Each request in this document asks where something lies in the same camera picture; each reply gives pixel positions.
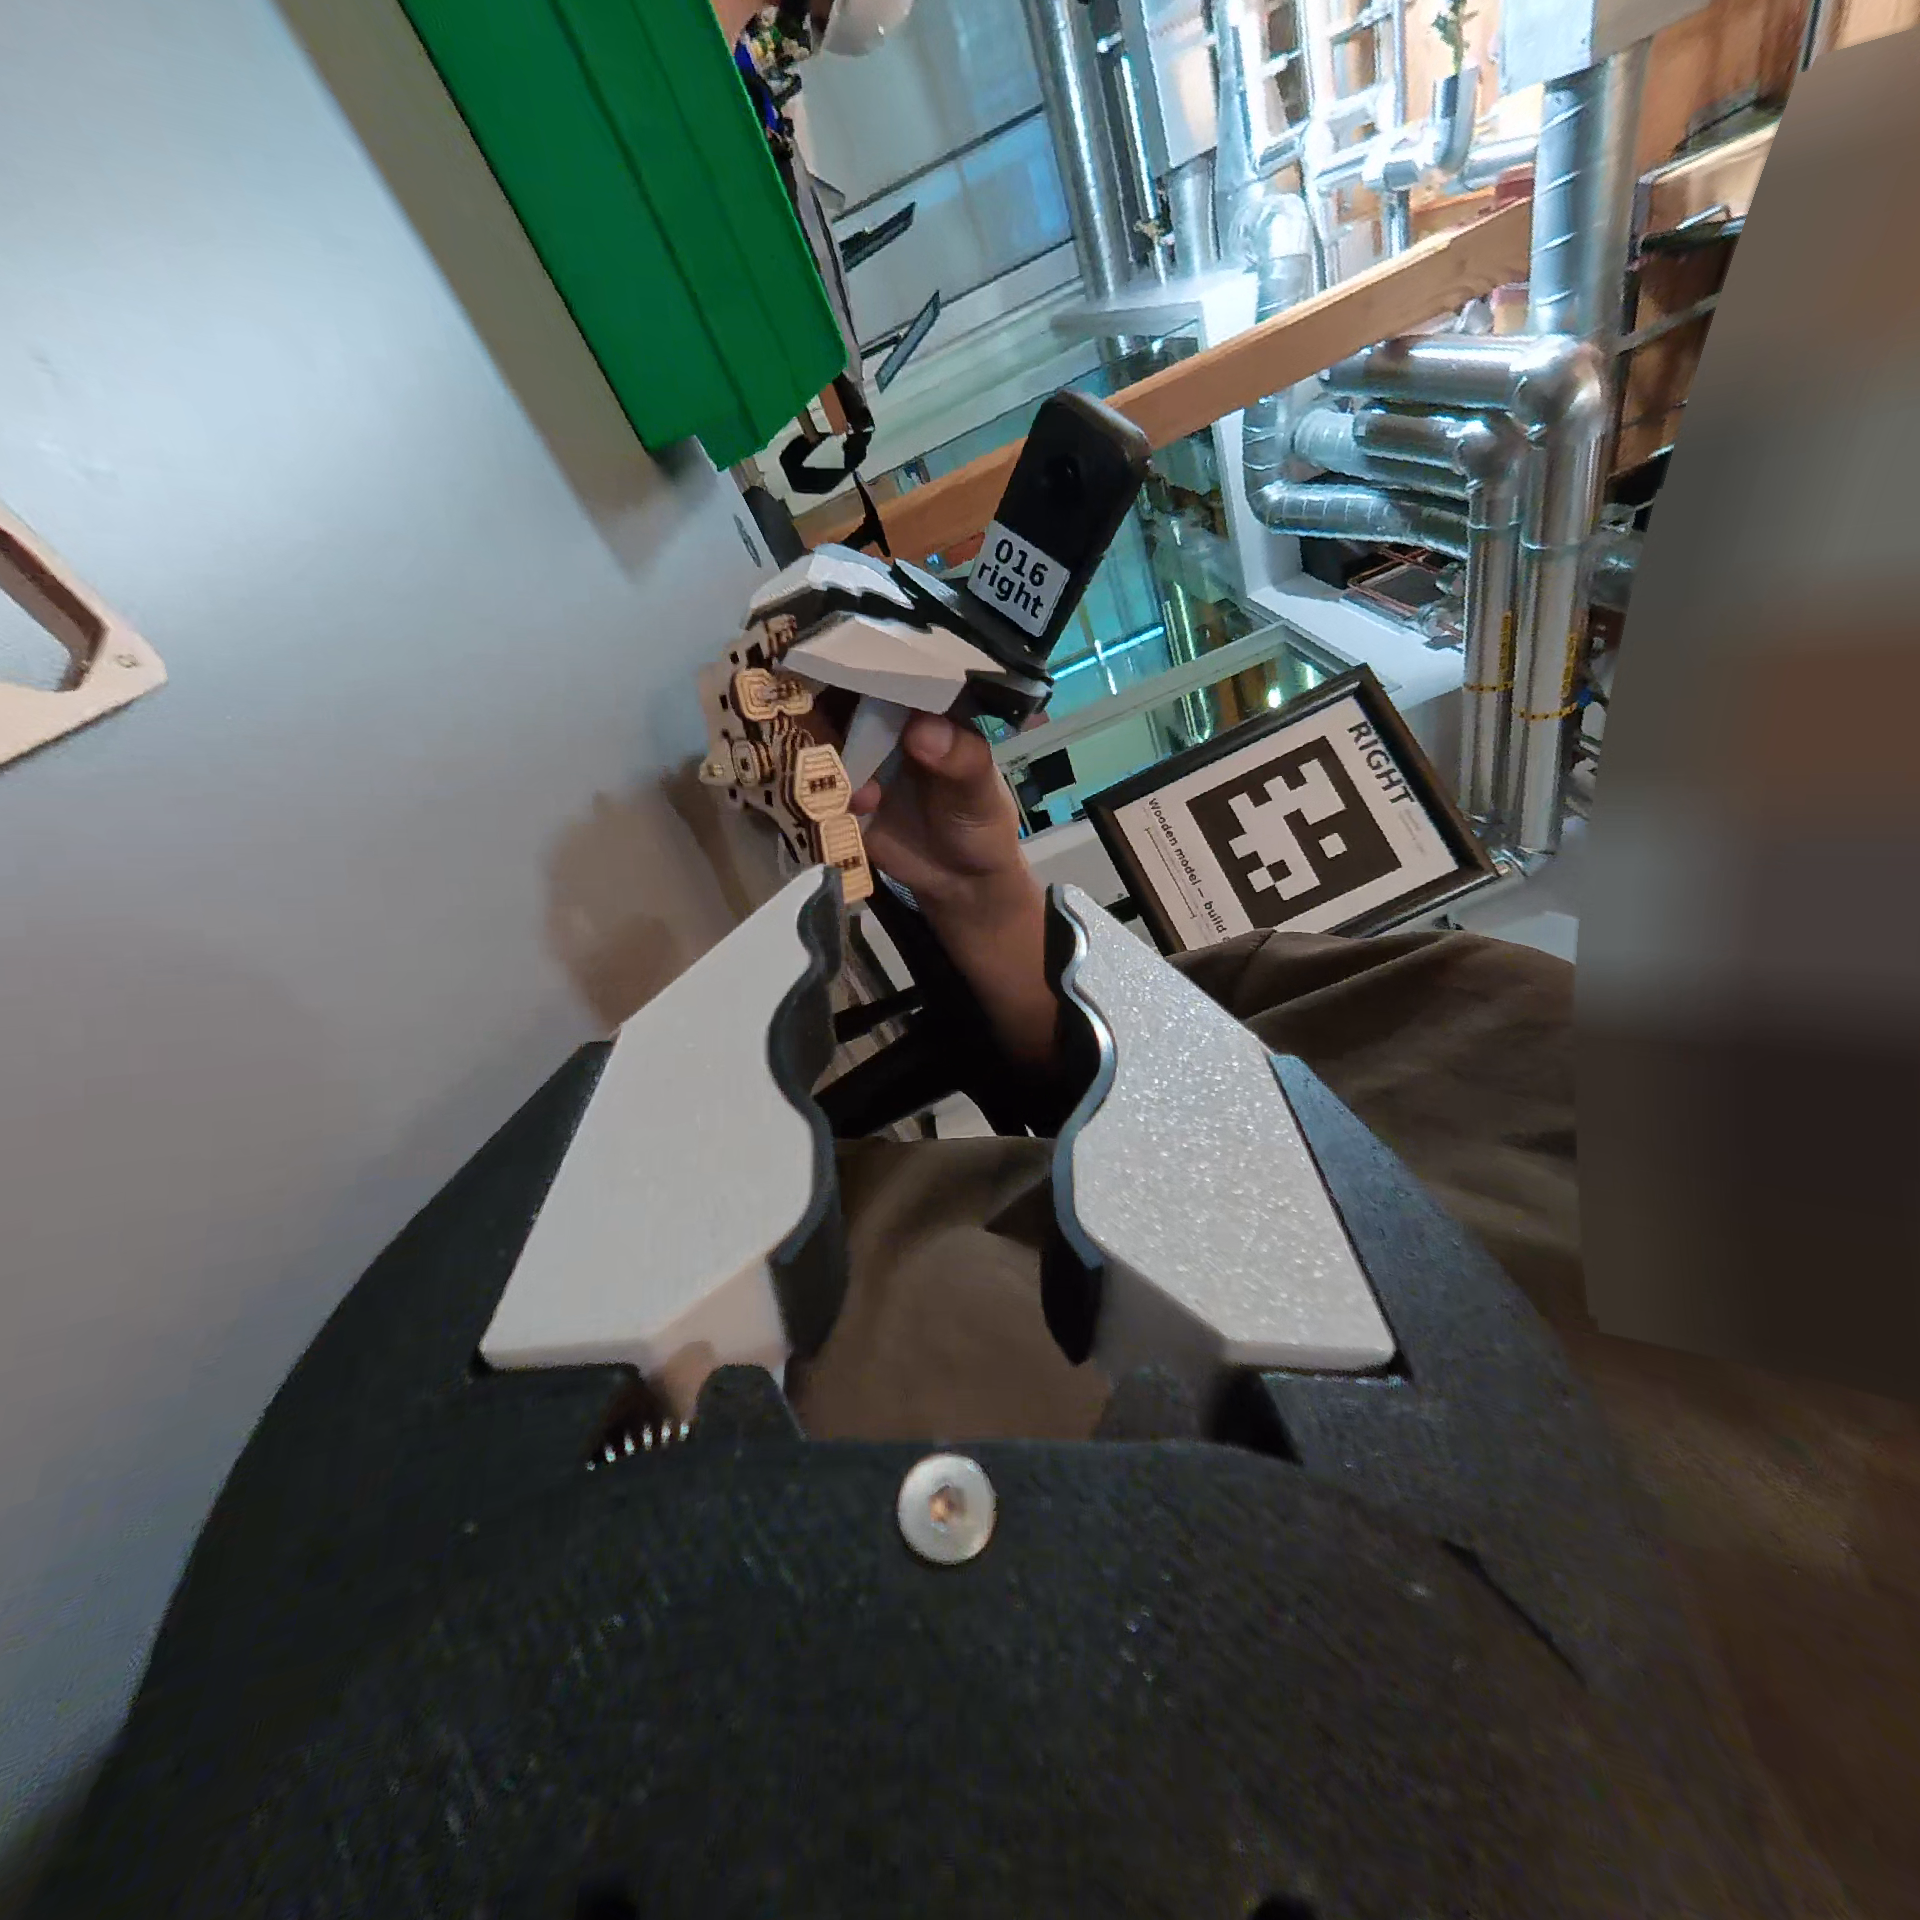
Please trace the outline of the wooden model assembly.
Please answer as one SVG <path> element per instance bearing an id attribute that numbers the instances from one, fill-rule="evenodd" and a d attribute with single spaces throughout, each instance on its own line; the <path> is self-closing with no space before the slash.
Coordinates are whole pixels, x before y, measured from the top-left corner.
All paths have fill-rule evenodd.
<path id="1" fill-rule="evenodd" d="M 823 720 L 823 693 L 786 668 L 799 624 L 758 614 L 695 676 L 708 746 L 698 781 L 761 816 L 791 870 L 838 874 L 842 901 L 862 905 L 877 872 L 854 812 L 854 778 Z"/>

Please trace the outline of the wooden handrail beam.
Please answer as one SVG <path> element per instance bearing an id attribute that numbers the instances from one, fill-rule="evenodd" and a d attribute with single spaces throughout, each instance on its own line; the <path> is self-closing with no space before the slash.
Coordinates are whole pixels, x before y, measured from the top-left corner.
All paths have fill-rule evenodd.
<path id="1" fill-rule="evenodd" d="M 1522 282 L 1531 262 L 1531 204 L 1503 205 L 1473 225 L 1426 235 L 1340 287 L 1203 349 L 1115 399 L 1150 449 L 1170 449 L 1264 395 L 1320 376 L 1337 361 L 1399 339 L 1416 328 Z M 883 533 L 900 558 L 954 551 L 981 536 L 1008 486 L 1023 442 L 908 492 L 879 500 Z"/>

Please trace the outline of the green plastic box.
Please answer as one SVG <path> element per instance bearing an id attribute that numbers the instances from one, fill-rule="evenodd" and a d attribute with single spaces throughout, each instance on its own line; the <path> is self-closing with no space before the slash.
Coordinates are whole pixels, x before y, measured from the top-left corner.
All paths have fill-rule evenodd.
<path id="1" fill-rule="evenodd" d="M 708 4 L 402 4 L 648 451 L 758 458 L 847 368 Z"/>

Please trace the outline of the black framed marker sign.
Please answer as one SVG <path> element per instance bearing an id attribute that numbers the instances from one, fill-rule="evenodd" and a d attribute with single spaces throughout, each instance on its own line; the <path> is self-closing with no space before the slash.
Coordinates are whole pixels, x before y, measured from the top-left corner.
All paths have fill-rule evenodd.
<path id="1" fill-rule="evenodd" d="M 1167 954 L 1242 933 L 1380 933 L 1503 880 L 1373 668 L 1084 807 Z"/>

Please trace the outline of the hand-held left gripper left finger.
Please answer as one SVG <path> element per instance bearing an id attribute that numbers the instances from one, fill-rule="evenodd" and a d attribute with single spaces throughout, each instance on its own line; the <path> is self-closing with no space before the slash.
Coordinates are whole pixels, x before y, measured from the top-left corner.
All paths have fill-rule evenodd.
<path id="1" fill-rule="evenodd" d="M 631 1367 L 694 1406 L 784 1376 L 847 1300 L 835 1143 L 842 881 L 808 870 L 631 1017 L 479 1339 L 492 1371 Z"/>

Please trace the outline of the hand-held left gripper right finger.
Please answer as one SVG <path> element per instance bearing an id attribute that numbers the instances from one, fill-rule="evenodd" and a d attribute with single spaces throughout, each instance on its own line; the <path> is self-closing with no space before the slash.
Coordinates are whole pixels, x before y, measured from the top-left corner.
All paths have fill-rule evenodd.
<path id="1" fill-rule="evenodd" d="M 1279 1059 L 1079 886 L 1047 891 L 1076 1100 L 1044 1324 L 1104 1376 L 1361 1376 L 1399 1351 Z"/>

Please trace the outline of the person's right hand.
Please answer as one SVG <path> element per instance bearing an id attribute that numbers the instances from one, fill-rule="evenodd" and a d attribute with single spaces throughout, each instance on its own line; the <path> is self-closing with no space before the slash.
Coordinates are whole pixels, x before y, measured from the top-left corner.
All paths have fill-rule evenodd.
<path id="1" fill-rule="evenodd" d="M 1047 967 L 1047 901 L 1023 856 L 1015 801 L 969 726 L 910 715 L 899 756 L 889 784 L 857 794 L 857 812 L 870 862 L 914 897 L 944 958 L 935 1033 L 956 1089 L 985 1116 L 1051 1139 L 1076 1089 Z"/>

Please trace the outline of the person's brown clothing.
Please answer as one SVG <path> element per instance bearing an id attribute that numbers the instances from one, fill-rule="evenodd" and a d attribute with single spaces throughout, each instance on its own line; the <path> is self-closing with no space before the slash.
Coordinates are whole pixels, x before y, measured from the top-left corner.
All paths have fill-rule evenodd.
<path id="1" fill-rule="evenodd" d="M 1917 1917 L 1917 1406 L 1555 1321 L 1820 1917 Z"/>

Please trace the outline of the wooden parts sheet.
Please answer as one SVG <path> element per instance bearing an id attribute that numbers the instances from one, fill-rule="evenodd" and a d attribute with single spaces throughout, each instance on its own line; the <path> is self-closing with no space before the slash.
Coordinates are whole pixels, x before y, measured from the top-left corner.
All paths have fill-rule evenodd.
<path id="1" fill-rule="evenodd" d="M 4 598 L 66 655 L 60 685 L 4 680 L 4 767 L 166 685 L 154 644 L 11 509 L 4 509 Z"/>

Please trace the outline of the cluster of silver ducts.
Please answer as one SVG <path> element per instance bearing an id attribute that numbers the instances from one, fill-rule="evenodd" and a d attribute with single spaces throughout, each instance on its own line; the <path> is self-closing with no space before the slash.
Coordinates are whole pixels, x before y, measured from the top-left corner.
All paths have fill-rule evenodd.
<path id="1" fill-rule="evenodd" d="M 1227 491 L 1273 536 L 1462 558 L 1460 809 L 1518 872 L 1563 831 L 1652 37 L 1644 4 L 1503 4 L 1503 77 L 1544 89 L 1526 333 L 1360 349 L 1322 372 L 1355 411 L 1264 395 Z"/>

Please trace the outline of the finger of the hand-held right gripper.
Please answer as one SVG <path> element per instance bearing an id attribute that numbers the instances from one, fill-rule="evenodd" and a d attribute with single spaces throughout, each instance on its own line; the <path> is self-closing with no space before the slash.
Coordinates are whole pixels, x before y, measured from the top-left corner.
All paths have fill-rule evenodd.
<path id="1" fill-rule="evenodd" d="M 976 670 L 972 640 L 866 610 L 823 618 L 784 655 L 786 676 L 857 695 L 838 749 L 857 791 L 883 778 L 908 720 L 947 715 Z"/>
<path id="2" fill-rule="evenodd" d="M 914 633 L 914 610 L 914 598 L 889 561 L 854 549 L 813 549 L 754 591 L 746 610 L 746 648 L 786 649 L 835 618 Z"/>

